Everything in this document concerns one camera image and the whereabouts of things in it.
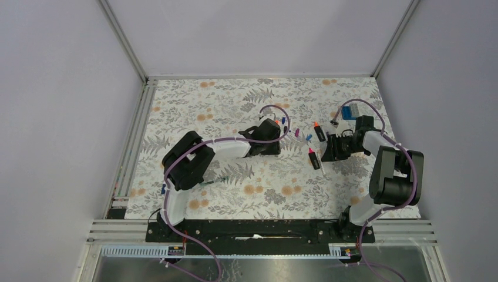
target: gray floor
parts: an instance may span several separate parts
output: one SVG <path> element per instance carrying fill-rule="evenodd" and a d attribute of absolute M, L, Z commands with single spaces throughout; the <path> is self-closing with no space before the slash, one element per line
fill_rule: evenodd
<path fill-rule="evenodd" d="M 394 268 L 407 281 L 430 281 L 423 255 L 417 247 L 364 247 L 364 250 L 370 262 Z M 158 262 L 153 258 L 102 257 L 95 282 L 196 281 Z M 380 281 L 367 266 L 335 267 L 342 265 L 338 260 L 223 259 L 221 263 L 222 281 Z M 184 258 L 178 265 L 207 280 L 217 277 L 212 259 Z M 395 274 L 377 270 L 389 281 L 401 281 Z"/>

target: table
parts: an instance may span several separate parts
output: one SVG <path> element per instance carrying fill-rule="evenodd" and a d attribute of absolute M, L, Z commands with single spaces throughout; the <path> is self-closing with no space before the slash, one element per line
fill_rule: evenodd
<path fill-rule="evenodd" d="M 325 142 L 319 142 L 314 132 L 314 122 L 324 132 L 335 133 L 329 120 L 351 98 L 372 103 L 386 121 L 386 133 L 393 136 L 374 78 L 160 80 L 125 219 L 147 219 L 162 205 L 161 160 L 186 132 L 195 130 L 206 139 L 232 136 L 258 125 L 259 109 L 267 104 L 281 106 L 291 118 L 292 134 L 281 141 L 281 154 L 212 162 L 204 179 L 217 182 L 191 190 L 186 218 L 337 218 L 347 205 L 357 204 L 368 194 L 375 158 L 357 153 L 348 160 L 323 163 L 324 175 L 311 166 L 308 148 L 325 151 Z M 366 105 L 358 107 L 361 115 L 375 116 Z M 275 108 L 265 114 L 277 119 L 284 116 Z M 375 119 L 375 126 L 381 128 L 380 120 Z M 293 134 L 297 128 L 299 138 Z M 309 143 L 304 139 L 308 134 L 313 135 Z M 420 213 L 416 206 L 409 206 L 382 217 L 412 219 L 420 218 Z"/>

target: flower pattern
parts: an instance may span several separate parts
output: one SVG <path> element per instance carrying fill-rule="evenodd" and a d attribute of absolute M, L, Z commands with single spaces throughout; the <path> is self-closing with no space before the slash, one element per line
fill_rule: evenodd
<path fill-rule="evenodd" d="M 386 121 L 382 98 L 374 78 L 317 79 L 211 79 L 160 80 L 154 95 L 142 149 L 130 189 L 125 219 L 147 219 L 161 206 L 164 168 L 161 160 L 185 133 L 195 130 L 211 139 L 232 136 L 259 125 L 259 110 L 267 104 L 284 108 L 291 130 L 280 141 L 278 156 L 254 156 L 212 162 L 204 181 L 187 202 L 188 219 L 334 219 L 350 204 L 368 195 L 375 158 L 362 153 L 348 160 L 323 163 L 325 175 L 309 162 L 308 147 L 325 151 L 314 132 L 318 122 L 324 132 L 335 133 L 329 123 L 342 102 L 362 98 L 371 102 Z M 375 116 L 358 104 L 361 115 Z M 263 111 L 266 118 L 284 116 L 276 108 Z M 354 121 L 347 121 L 354 128 Z M 376 127 L 381 123 L 376 118 Z M 295 137 L 295 130 L 300 136 Z M 312 134 L 310 142 L 304 137 Z M 419 218 L 417 207 L 384 214 L 387 218 Z"/>

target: white wall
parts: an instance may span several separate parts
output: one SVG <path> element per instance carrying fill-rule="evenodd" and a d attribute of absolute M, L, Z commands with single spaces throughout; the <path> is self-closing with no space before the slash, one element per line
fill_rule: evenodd
<path fill-rule="evenodd" d="M 149 75 L 370 74 L 410 0 L 110 0 Z"/>
<path fill-rule="evenodd" d="M 70 281 L 140 81 L 96 1 L 0 4 L 0 281 Z"/>
<path fill-rule="evenodd" d="M 452 281 L 496 280 L 498 2 L 422 1 L 378 83 Z"/>

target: small blue object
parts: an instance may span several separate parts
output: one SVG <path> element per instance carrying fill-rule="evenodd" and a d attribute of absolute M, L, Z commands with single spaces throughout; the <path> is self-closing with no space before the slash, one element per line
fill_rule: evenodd
<path fill-rule="evenodd" d="M 351 113 L 351 108 L 349 106 L 342 107 L 341 114 L 342 114 L 343 120 L 355 120 L 356 119 L 355 117 L 353 117 L 353 115 Z"/>

